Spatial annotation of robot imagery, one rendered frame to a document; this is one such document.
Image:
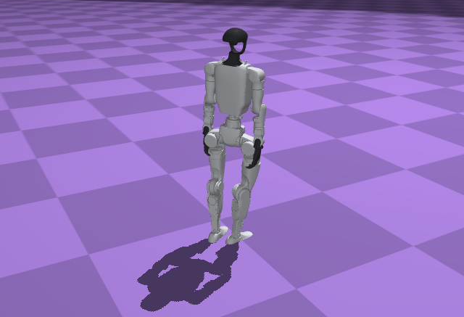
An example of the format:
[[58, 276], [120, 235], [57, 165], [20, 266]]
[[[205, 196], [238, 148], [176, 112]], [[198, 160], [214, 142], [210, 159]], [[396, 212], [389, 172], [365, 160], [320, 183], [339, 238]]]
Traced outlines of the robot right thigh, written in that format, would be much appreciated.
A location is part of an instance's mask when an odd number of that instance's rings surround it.
[[243, 156], [243, 163], [242, 163], [242, 179], [241, 183], [235, 185], [232, 188], [232, 195], [235, 199], [238, 200], [239, 192], [242, 189], [248, 189], [249, 193], [251, 192], [254, 183], [257, 179], [257, 175], [260, 169], [260, 158], [257, 161], [257, 164], [253, 168], [246, 168], [252, 164], [255, 148], [253, 143], [254, 137], [249, 136], [247, 134], [243, 134], [240, 139], [241, 151], [244, 154]]

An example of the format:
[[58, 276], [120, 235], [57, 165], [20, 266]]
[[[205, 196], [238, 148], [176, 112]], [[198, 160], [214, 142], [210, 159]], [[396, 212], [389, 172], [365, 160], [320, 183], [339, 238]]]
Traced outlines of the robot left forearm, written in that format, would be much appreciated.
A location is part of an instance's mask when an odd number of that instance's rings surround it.
[[215, 106], [212, 104], [207, 104], [205, 102], [206, 94], [204, 97], [204, 125], [202, 126], [202, 130], [204, 131], [204, 127], [207, 126], [209, 131], [213, 129], [213, 121], [214, 121], [214, 111]]

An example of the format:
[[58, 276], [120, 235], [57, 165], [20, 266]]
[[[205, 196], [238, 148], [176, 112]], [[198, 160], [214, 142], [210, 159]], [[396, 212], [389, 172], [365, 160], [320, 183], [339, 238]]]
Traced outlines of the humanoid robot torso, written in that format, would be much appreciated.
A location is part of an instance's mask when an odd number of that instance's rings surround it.
[[229, 116], [220, 126], [219, 142], [229, 147], [241, 147], [240, 139], [245, 132], [241, 119], [252, 101], [252, 83], [248, 79], [247, 68], [253, 66], [241, 59], [242, 64], [236, 67], [222, 65], [226, 61], [223, 58], [214, 69], [215, 99], [220, 112]]

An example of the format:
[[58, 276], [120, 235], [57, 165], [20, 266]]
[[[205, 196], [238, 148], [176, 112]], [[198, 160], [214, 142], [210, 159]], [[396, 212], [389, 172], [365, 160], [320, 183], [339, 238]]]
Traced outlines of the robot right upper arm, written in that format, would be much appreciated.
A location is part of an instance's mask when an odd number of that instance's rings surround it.
[[264, 96], [264, 82], [265, 82], [265, 73], [262, 69], [256, 67], [248, 67], [247, 75], [249, 81], [252, 83], [252, 105], [251, 111], [259, 115], [260, 107], [262, 104]]

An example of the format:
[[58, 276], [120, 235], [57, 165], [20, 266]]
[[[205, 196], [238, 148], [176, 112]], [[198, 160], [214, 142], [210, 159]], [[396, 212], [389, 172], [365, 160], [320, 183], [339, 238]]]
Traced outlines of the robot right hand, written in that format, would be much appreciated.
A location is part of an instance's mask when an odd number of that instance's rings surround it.
[[257, 161], [260, 158], [261, 149], [263, 149], [263, 145], [260, 146], [260, 144], [261, 144], [261, 141], [259, 139], [255, 139], [254, 146], [253, 146], [255, 148], [253, 161], [252, 161], [252, 164], [249, 166], [246, 166], [246, 168], [248, 169], [253, 168], [257, 164]]

